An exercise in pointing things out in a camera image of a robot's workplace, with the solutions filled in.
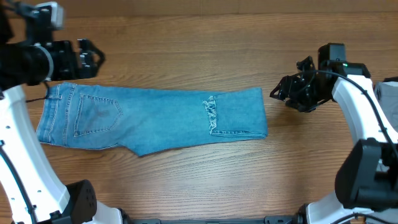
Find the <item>light blue denim jeans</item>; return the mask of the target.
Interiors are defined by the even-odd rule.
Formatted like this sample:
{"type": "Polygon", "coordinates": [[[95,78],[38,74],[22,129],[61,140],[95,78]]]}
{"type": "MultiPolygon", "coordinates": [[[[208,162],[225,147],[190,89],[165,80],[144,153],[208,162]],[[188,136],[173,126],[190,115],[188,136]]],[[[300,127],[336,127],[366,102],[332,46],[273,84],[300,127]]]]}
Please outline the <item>light blue denim jeans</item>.
{"type": "Polygon", "coordinates": [[[260,88],[183,91],[62,83],[49,90],[36,130],[40,142],[138,156],[167,149],[264,139],[260,88]]]}

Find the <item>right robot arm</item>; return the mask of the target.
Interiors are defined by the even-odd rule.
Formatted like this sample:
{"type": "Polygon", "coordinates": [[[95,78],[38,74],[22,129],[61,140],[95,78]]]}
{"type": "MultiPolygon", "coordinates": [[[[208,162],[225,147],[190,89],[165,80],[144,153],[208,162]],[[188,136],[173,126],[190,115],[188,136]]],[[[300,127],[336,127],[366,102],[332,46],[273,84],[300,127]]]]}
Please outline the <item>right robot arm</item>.
{"type": "Polygon", "coordinates": [[[346,59],[344,44],[318,49],[318,62],[307,57],[298,73],[285,76],[270,96],[299,112],[315,111],[334,101],[348,123],[353,149],[335,177],[334,191],[302,205],[290,223],[397,223],[397,131],[373,92],[363,63],[346,59]]]}

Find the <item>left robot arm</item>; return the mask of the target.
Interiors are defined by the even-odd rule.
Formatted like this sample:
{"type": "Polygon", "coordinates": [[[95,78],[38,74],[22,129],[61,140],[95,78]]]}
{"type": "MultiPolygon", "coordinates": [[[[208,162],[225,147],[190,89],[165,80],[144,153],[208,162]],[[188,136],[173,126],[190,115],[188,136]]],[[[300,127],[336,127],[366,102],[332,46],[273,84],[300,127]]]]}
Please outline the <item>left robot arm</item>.
{"type": "Polygon", "coordinates": [[[64,10],[55,1],[1,3],[1,184],[14,223],[130,223],[96,199],[88,180],[63,184],[31,123],[24,85],[93,78],[105,57],[90,40],[56,41],[64,10]]]}

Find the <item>grey folded garment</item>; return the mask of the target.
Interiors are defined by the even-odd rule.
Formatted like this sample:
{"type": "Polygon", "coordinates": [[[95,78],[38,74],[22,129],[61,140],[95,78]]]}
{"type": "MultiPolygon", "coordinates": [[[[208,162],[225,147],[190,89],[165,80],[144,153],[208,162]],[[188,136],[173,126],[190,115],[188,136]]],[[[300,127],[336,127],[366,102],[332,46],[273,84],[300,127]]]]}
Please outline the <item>grey folded garment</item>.
{"type": "MultiPolygon", "coordinates": [[[[387,120],[397,131],[397,82],[379,82],[375,87],[375,96],[387,120]]],[[[375,212],[372,216],[391,223],[397,223],[396,209],[375,212]]]]}

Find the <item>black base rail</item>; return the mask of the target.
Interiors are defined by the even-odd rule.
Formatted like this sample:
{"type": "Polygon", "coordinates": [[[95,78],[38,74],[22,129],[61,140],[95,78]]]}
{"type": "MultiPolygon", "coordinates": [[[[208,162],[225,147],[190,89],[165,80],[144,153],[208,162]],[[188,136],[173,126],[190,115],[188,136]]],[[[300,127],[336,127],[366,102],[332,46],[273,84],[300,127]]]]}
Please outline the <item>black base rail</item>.
{"type": "Polygon", "coordinates": [[[293,224],[295,217],[291,215],[266,216],[264,218],[232,218],[232,219],[202,219],[202,220],[161,220],[135,219],[132,224],[293,224]]]}

